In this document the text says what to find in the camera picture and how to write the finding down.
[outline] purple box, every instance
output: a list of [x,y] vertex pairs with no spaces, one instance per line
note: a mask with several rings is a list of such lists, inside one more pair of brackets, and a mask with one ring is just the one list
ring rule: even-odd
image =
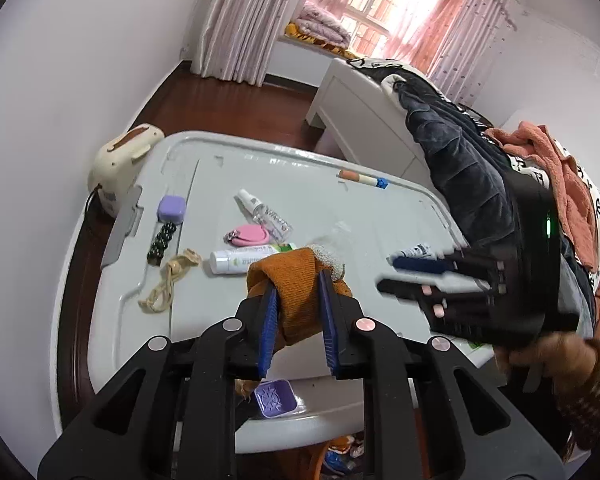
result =
[[286,379],[278,379],[260,384],[254,391],[260,411],[267,418],[292,412],[298,407],[298,401]]
[[158,205],[158,220],[163,223],[173,222],[182,224],[184,212],[187,209],[187,201],[181,196],[165,195]]

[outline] beige scrunchie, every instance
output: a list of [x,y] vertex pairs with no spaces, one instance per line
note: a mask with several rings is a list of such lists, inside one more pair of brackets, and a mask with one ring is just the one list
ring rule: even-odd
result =
[[[185,249],[182,254],[174,256],[162,268],[164,276],[162,281],[154,287],[146,300],[138,300],[138,305],[151,312],[163,312],[171,307],[173,303],[173,284],[181,279],[191,267],[198,266],[202,262],[200,255],[191,249]],[[162,294],[162,303],[155,306],[155,302]]]

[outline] person's wrist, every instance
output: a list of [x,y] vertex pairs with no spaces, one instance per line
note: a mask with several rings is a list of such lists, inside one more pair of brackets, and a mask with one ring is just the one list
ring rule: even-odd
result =
[[584,386],[591,377],[598,353],[593,346],[582,342],[581,350],[576,359],[574,359],[573,367],[566,373],[554,377],[554,388],[558,394],[568,394],[573,390]]

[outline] knit sweater sleeve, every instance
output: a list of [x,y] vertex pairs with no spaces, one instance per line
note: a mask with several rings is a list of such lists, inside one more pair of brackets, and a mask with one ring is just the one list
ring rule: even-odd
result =
[[569,419],[580,449],[592,449],[600,437],[600,341],[587,343],[597,353],[591,377],[577,390],[557,397],[558,409]]

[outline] white bottle cap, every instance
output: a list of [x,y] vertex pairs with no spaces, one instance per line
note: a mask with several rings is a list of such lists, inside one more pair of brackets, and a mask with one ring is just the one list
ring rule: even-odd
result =
[[248,193],[246,189],[241,189],[237,196],[240,202],[242,202],[242,205],[245,206],[250,214],[253,214],[257,206],[262,204],[262,202],[256,196]]
[[214,274],[227,274],[229,271],[229,252],[215,251],[209,256],[209,267]]

